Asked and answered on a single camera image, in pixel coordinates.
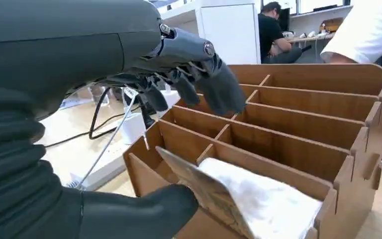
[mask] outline human hand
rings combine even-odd
[[[278,50],[277,50],[274,46],[272,46],[272,47],[270,48],[269,55],[271,55],[271,56],[276,56],[278,53],[279,53]]]

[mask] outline black cable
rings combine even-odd
[[[97,119],[97,116],[98,116],[98,112],[100,110],[100,106],[101,106],[101,104],[102,104],[102,102],[104,100],[104,97],[109,92],[109,90],[110,90],[110,87],[107,87],[103,91],[102,95],[100,96],[99,102],[97,103],[97,106],[96,106],[96,109],[95,109],[95,113],[94,113],[93,119],[92,119],[92,125],[90,125],[90,130],[89,130],[89,139],[91,139],[91,140],[100,138],[100,137],[102,137],[105,134],[108,134],[108,133],[111,133],[111,132],[115,131],[115,129],[116,129],[116,128],[111,128],[110,130],[105,131],[103,133],[100,133],[97,136],[93,136],[93,131],[95,131],[95,124],[96,124],[96,119]]]
[[[138,110],[139,108],[140,108],[140,107],[138,106],[138,107],[132,109],[131,112],[136,111],[136,110]],[[104,126],[107,122],[109,122],[111,119],[116,118],[116,117],[120,117],[120,116],[123,116],[123,115],[124,115],[124,114],[118,114],[118,115],[114,115],[114,116],[108,118],[108,119],[105,120],[102,124],[100,124],[99,126],[97,126],[97,127],[95,128],[95,131],[98,130],[99,128],[103,127],[103,126]],[[47,145],[47,146],[45,146],[45,148],[50,148],[50,147],[53,147],[53,146],[55,146],[55,145],[58,145],[58,144],[61,144],[61,143],[65,143],[65,142],[68,142],[68,141],[70,141],[70,140],[76,139],[76,138],[78,138],[78,137],[81,137],[81,136],[84,136],[84,135],[87,135],[87,134],[89,134],[89,131],[84,132],[84,133],[80,133],[80,134],[77,134],[77,135],[74,135],[74,136],[72,136],[72,137],[70,137],[70,138],[64,139],[64,140],[62,140],[62,141],[59,141],[59,142],[56,142],[56,143],[53,143],[53,144]]]
[[[108,92],[109,90],[110,90],[109,87],[106,88],[105,91],[104,91],[104,92],[102,93],[102,95],[100,96],[99,102],[98,102],[97,105],[96,105],[95,113],[94,113],[94,115],[93,115],[93,119],[92,119],[92,125],[90,126],[90,130],[89,130],[89,131],[84,132],[84,133],[80,133],[80,134],[77,134],[77,135],[74,135],[74,136],[72,136],[72,137],[70,137],[70,138],[64,139],[64,140],[62,140],[62,141],[59,141],[59,142],[56,142],[56,143],[53,143],[53,144],[50,144],[50,145],[46,145],[45,148],[50,148],[50,147],[53,147],[53,146],[55,146],[55,145],[58,145],[58,144],[61,144],[61,143],[65,143],[65,142],[68,142],[68,141],[70,141],[70,140],[76,139],[76,138],[78,138],[78,137],[81,137],[81,136],[84,136],[84,135],[87,135],[87,134],[89,135],[89,139],[94,140],[94,139],[97,139],[97,138],[99,138],[99,137],[102,137],[103,135],[106,135],[106,134],[108,134],[108,133],[113,132],[113,131],[116,129],[115,127],[112,128],[112,129],[110,129],[110,130],[107,130],[107,131],[105,131],[105,132],[103,132],[103,133],[100,133],[100,134],[98,134],[98,135],[96,135],[96,136],[93,136],[93,132],[94,132],[94,131],[96,131],[96,130],[98,130],[99,128],[103,127],[103,126],[104,126],[107,122],[109,122],[111,119],[116,118],[116,117],[123,116],[123,115],[125,114],[125,113],[122,113],[122,114],[114,115],[114,116],[108,118],[107,120],[105,120],[103,123],[101,123],[101,124],[100,124],[99,126],[97,126],[96,128],[94,128],[94,127],[95,127],[95,124],[96,124],[97,115],[98,115],[98,112],[99,112],[99,110],[100,110],[100,106],[101,106],[101,104],[102,104],[102,102],[103,102],[103,100],[104,100],[104,97],[106,96],[106,94],[107,94],[107,92]],[[137,110],[137,109],[139,109],[139,108],[140,108],[140,107],[138,106],[138,107],[132,109],[131,112],[133,112],[133,111],[135,111],[135,110]]]

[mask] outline computer monitor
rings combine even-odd
[[[289,19],[290,19],[290,9],[282,9],[281,14],[279,15],[279,25],[281,26],[282,31],[289,31]]]

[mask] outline wooden organizer box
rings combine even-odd
[[[215,116],[179,101],[124,154],[135,194],[171,183],[200,208],[177,239],[252,238],[229,192],[197,170],[213,157],[321,200],[306,239],[354,239],[379,187],[382,68],[376,65],[230,66],[245,110]]]

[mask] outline gray robot arm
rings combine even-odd
[[[138,199],[64,188],[33,144],[38,120],[87,84],[149,94],[162,79],[195,104],[193,84],[219,114],[240,111],[242,92],[210,43],[163,27],[141,0],[0,0],[0,239],[170,239],[194,215],[185,186]]]

